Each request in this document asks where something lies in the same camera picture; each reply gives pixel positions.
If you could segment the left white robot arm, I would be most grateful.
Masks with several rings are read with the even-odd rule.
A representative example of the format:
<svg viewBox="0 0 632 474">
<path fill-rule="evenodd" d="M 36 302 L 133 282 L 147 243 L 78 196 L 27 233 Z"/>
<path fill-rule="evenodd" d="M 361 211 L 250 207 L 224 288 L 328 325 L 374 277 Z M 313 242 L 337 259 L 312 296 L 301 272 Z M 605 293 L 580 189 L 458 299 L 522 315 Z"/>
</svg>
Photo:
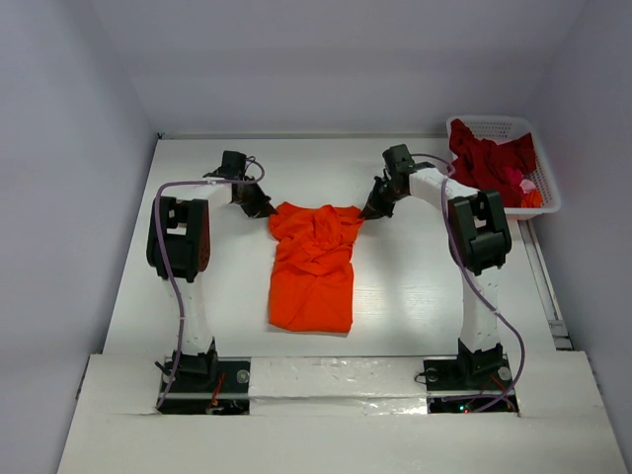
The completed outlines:
<svg viewBox="0 0 632 474">
<path fill-rule="evenodd" d="M 172 358 L 158 366 L 175 380 L 185 377 L 198 390 L 212 387 L 218 378 L 203 296 L 211 214 L 228 205 L 239 206 L 250 218 L 274 214 L 271 198 L 260 186 L 264 176 L 265 169 L 255 157 L 226 150 L 216 170 L 198 180 L 160 186 L 151 204 L 146 259 L 175 298 L 178 317 Z"/>
</svg>

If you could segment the orange t shirt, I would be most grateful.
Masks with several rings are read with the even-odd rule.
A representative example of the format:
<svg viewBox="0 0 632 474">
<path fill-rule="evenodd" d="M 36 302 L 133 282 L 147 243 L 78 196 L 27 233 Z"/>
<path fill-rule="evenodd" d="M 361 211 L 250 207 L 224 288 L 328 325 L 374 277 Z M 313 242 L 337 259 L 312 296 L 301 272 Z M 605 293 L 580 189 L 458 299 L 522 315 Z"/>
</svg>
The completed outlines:
<svg viewBox="0 0 632 474">
<path fill-rule="evenodd" d="M 269 323 L 294 333 L 346 335 L 353 324 L 354 244 L 363 224 L 355 206 L 308 208 L 284 202 L 269 217 L 276 256 Z"/>
</svg>

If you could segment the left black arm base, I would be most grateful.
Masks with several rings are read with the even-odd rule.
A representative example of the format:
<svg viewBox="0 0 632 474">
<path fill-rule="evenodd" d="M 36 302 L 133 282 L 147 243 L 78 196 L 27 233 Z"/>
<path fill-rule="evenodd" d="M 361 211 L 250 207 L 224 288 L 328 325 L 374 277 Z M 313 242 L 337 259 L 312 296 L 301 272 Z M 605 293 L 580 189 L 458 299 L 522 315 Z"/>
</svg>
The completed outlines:
<svg viewBox="0 0 632 474">
<path fill-rule="evenodd" d="M 249 358 L 221 358 L 214 381 L 192 376 L 176 379 L 158 412 L 164 415 L 248 415 L 250 369 Z"/>
</svg>

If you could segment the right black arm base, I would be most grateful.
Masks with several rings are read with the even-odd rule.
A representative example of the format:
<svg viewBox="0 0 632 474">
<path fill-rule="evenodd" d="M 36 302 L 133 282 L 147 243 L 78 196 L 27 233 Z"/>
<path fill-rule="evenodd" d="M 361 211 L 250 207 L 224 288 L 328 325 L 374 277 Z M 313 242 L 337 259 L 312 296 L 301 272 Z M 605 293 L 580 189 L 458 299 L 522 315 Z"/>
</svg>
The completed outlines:
<svg viewBox="0 0 632 474">
<path fill-rule="evenodd" d="M 509 361 L 482 374 L 466 375 L 460 372 L 455 358 L 432 358 L 424 361 L 415 381 L 427 389 L 430 414 L 470 414 L 519 412 L 518 403 L 511 391 L 490 407 L 482 407 L 502 395 L 513 382 Z"/>
</svg>

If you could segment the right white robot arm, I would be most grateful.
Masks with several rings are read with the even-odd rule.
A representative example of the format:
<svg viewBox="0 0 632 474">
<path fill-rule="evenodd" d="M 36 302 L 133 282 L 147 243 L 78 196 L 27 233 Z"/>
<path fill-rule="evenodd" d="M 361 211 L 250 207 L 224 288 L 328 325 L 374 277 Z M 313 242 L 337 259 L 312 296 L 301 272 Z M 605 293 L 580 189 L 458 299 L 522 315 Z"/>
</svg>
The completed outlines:
<svg viewBox="0 0 632 474">
<path fill-rule="evenodd" d="M 382 153 L 383 174 L 360 215 L 366 220 L 391 217 L 396 202 L 417 198 L 441 212 L 450 255 L 463 281 L 463 323 L 458 340 L 463 357 L 454 364 L 456 379 L 476 387 L 491 373 L 484 356 L 502 355 L 498 332 L 500 272 L 512 249 L 504 205 L 499 192 L 480 191 L 454 180 L 453 167 L 440 171 L 417 162 L 405 144 Z"/>
</svg>

